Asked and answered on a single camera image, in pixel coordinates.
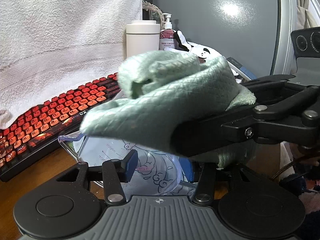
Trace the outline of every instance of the gray wall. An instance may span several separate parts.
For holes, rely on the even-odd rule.
[[[276,43],[277,0],[153,0],[172,13],[188,41],[233,57],[256,76],[270,74]]]

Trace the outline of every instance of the screw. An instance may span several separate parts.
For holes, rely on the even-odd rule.
[[[123,196],[120,194],[111,194],[108,196],[108,200],[112,203],[120,202],[121,200],[123,200]]]
[[[204,203],[210,201],[211,197],[208,194],[198,194],[196,195],[196,200],[201,203]]]
[[[257,111],[264,111],[264,110],[267,110],[268,107],[264,105],[259,105],[259,106],[256,106],[254,109]]]
[[[247,139],[251,138],[253,136],[253,129],[251,127],[247,128],[244,132],[244,135],[247,137]]]

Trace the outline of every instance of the white bottle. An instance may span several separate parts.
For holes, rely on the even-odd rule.
[[[160,24],[135,20],[126,25],[127,58],[147,51],[159,50]]]
[[[163,13],[165,15],[166,22],[164,24],[164,29],[160,31],[160,40],[159,40],[159,50],[164,50],[164,48],[175,48],[174,45],[174,30],[172,29],[172,24],[170,22],[171,14]]]

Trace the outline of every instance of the mechanical keyboard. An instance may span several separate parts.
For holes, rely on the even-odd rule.
[[[58,136],[79,129],[87,111],[111,100],[120,88],[117,73],[47,100],[0,130],[0,180],[15,175],[60,147]]]

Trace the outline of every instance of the pump nozzle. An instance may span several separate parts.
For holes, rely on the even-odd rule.
[[[165,29],[172,29],[172,23],[170,22],[171,14],[170,13],[163,13],[162,15],[164,15],[166,18],[164,28]]]

